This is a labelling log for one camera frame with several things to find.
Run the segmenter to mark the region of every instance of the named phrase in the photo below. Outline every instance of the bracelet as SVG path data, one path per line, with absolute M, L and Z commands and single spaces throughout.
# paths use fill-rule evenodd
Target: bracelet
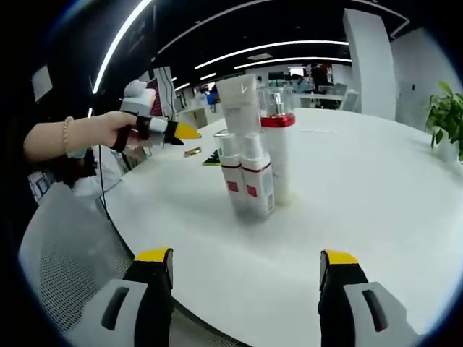
M 64 152 L 66 153 L 66 156 L 68 158 L 70 158 L 71 156 L 71 153 L 69 151 L 69 146 L 68 146 L 68 143 L 67 143 L 67 127 L 69 126 L 69 123 L 71 123 L 71 121 L 74 121 L 74 119 L 69 116 L 67 117 L 65 120 L 64 120 L 64 125 L 63 125 L 63 145 L 64 145 Z

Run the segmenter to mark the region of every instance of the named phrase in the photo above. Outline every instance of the office desk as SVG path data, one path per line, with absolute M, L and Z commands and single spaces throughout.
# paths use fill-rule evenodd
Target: office desk
M 343 95 L 330 95 L 330 94 L 293 94 L 294 107 L 303 107 L 302 100 L 334 100 L 342 102 L 344 99 Z
M 212 112 L 210 106 L 199 106 L 187 108 L 177 113 L 177 121 L 183 121 L 196 129 L 202 129 L 223 117 L 220 103 L 216 105 L 216 112 Z
M 297 109 L 292 204 L 264 223 L 238 220 L 214 150 L 219 121 L 201 140 L 169 147 L 107 195 L 129 248 L 174 248 L 176 300 L 254 347 L 319 346 L 320 251 L 351 252 L 425 333 L 463 270 L 463 173 L 432 154 L 430 136 L 402 124 Z M 183 158 L 200 145 L 203 152 Z

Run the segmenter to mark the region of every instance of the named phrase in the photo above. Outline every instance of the wrist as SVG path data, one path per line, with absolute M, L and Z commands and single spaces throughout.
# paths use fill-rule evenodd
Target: wrist
M 76 119 L 67 126 L 67 149 L 70 152 L 100 145 L 93 118 Z

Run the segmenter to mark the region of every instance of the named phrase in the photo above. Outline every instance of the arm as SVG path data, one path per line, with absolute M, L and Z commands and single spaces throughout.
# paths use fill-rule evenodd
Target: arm
M 119 129 L 126 125 L 133 126 L 136 121 L 137 117 L 122 112 L 70 121 L 67 126 L 67 150 L 74 152 L 94 145 L 112 147 Z M 35 125 L 24 141 L 25 157 L 31 162 L 38 162 L 64 155 L 63 131 L 63 121 Z

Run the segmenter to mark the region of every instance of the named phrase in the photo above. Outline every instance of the red bottle cap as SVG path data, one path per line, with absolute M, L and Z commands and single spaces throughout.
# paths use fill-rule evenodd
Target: red bottle cap
M 296 116 L 292 113 L 268 115 L 260 118 L 260 124 L 266 128 L 286 128 L 296 123 Z

